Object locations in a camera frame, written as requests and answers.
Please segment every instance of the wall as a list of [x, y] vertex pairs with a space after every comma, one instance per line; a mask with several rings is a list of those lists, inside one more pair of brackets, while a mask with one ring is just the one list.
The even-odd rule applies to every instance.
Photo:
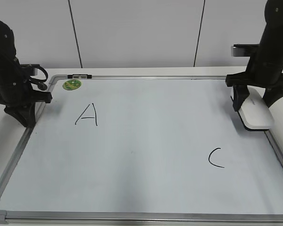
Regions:
[[0, 0], [21, 63], [46, 68], [246, 65], [266, 0]]

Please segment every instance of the whiteboard eraser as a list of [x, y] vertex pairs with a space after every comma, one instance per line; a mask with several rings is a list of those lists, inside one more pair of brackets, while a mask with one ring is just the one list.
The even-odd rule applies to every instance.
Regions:
[[245, 129], [249, 131], [267, 131], [271, 129], [275, 121], [269, 108], [254, 88], [249, 88], [249, 92], [249, 97], [246, 98], [238, 111]]

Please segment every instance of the black marker writing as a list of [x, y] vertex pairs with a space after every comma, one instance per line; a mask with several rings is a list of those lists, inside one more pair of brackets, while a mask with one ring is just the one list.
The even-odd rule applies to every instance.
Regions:
[[215, 149], [209, 154], [209, 156], [208, 156], [208, 161], [209, 161], [209, 163], [211, 163], [213, 166], [216, 166], [216, 167], [219, 167], [219, 168], [224, 168], [223, 166], [218, 166], [218, 165], [213, 164], [213, 163], [211, 162], [211, 160], [210, 160], [210, 157], [211, 157], [212, 153], [213, 153], [214, 151], [218, 150], [218, 149], [221, 149], [221, 148], [220, 148], [220, 147], [215, 148]]
[[97, 122], [97, 118], [96, 118], [96, 111], [95, 111], [95, 107], [94, 107], [94, 104], [92, 103], [92, 106], [93, 106], [93, 109], [94, 109], [94, 113], [95, 113], [95, 117], [81, 117], [85, 111], [87, 111], [88, 107], [90, 106], [90, 104], [88, 104], [88, 106], [85, 108], [85, 110], [83, 111], [83, 113], [78, 117], [78, 119], [75, 121], [75, 125], [77, 124], [77, 122], [80, 120], [80, 119], [95, 119], [95, 124], [96, 126], [98, 126], [98, 122]]
[[97, 121], [97, 118], [96, 118], [96, 110], [95, 110], [95, 107], [94, 107], [93, 103], [92, 103], [92, 106], [93, 106], [94, 113], [95, 113], [95, 125], [98, 126], [98, 121]]

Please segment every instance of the white table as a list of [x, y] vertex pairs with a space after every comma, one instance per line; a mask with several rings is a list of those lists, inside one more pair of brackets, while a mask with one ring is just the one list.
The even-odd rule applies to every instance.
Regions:
[[[49, 76], [55, 74], [87, 73], [92, 75], [168, 75], [168, 76], [217, 76], [244, 71], [245, 67], [195, 67], [195, 68], [109, 68], [109, 69], [48, 69]], [[4, 107], [0, 105], [0, 176], [7, 165], [24, 128], [12, 117], [3, 112]], [[275, 118], [275, 127], [272, 132], [280, 148], [283, 150], [283, 99], [271, 107]]]

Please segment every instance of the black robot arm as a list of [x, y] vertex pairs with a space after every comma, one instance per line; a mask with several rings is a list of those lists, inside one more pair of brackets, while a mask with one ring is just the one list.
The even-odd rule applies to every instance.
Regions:
[[[41, 70], [46, 78], [32, 78], [35, 69]], [[47, 79], [48, 74], [40, 65], [20, 65], [13, 31], [0, 21], [0, 104], [6, 106], [4, 111], [24, 127], [33, 127], [36, 123], [35, 103], [50, 103], [52, 96], [50, 92], [34, 90], [32, 84], [44, 91]]]
[[263, 100], [270, 107], [283, 97], [283, 0], [268, 0], [265, 7], [266, 27], [259, 45], [234, 45], [250, 56], [245, 72], [227, 75], [233, 87], [235, 111], [249, 96], [247, 85], [266, 88]]

